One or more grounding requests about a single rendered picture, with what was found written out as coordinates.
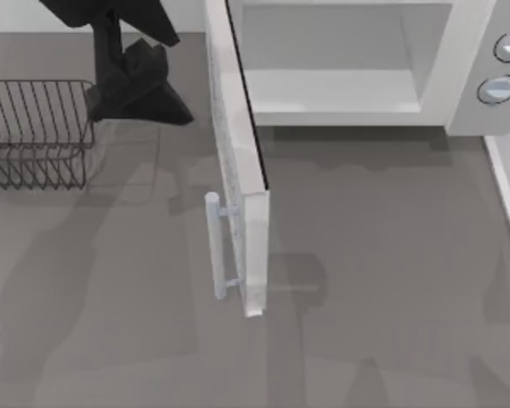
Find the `pale microwave door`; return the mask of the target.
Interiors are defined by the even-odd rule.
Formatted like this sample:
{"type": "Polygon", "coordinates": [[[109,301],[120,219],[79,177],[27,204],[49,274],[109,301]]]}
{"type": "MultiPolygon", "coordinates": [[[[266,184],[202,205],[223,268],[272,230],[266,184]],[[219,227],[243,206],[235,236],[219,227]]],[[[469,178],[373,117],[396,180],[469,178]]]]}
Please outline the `pale microwave door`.
{"type": "Polygon", "coordinates": [[[270,190],[235,33],[237,0],[203,0],[212,125],[244,314],[267,308],[270,190]]]}

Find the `pale microwave oven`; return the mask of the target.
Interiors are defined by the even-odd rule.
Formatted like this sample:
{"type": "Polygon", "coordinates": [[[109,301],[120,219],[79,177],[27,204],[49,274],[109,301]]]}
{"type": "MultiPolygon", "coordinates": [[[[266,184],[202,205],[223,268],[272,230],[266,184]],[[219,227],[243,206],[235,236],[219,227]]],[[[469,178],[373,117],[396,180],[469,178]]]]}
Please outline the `pale microwave oven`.
{"type": "Polygon", "coordinates": [[[477,97],[484,80],[510,75],[493,54],[510,0],[237,1],[258,125],[510,132],[510,100],[477,97]]]}

